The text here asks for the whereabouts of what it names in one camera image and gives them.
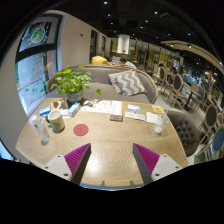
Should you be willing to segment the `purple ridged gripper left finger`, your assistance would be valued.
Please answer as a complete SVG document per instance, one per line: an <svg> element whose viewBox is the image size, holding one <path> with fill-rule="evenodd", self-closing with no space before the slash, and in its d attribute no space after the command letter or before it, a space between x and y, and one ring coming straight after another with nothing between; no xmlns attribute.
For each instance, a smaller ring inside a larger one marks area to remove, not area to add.
<svg viewBox="0 0 224 224"><path fill-rule="evenodd" d="M44 166L44 169L79 185L90 155L91 144L88 143L66 155L56 155Z"/></svg>

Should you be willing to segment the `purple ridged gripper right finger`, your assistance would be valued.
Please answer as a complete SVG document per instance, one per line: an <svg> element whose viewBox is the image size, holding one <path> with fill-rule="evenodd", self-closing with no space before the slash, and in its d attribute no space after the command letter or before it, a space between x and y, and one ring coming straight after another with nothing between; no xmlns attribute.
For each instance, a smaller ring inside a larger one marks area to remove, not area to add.
<svg viewBox="0 0 224 224"><path fill-rule="evenodd" d="M182 169L168 154L159 155L136 143L132 152L145 185Z"/></svg>

